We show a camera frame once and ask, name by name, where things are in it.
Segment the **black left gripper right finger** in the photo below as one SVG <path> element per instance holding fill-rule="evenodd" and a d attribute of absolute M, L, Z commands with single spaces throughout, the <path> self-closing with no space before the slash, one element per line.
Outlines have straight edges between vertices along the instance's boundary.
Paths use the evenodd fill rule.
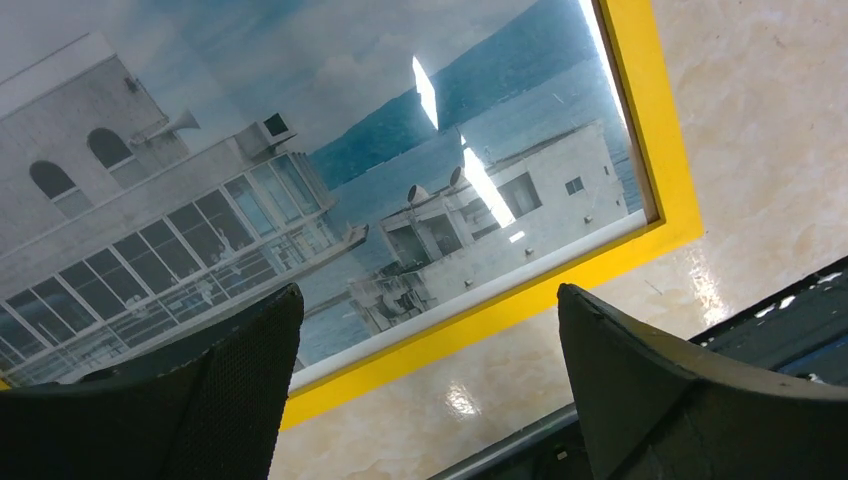
<path fill-rule="evenodd" d="M 843 479 L 847 391 L 713 353 L 574 284 L 559 335 L 598 479 Z"/>

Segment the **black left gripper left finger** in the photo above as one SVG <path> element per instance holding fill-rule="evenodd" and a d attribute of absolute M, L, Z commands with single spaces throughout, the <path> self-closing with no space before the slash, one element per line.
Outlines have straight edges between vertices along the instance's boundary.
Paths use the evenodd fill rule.
<path fill-rule="evenodd" d="M 290 283 L 149 353 L 1 395 L 5 479 L 264 479 L 296 365 Z"/>

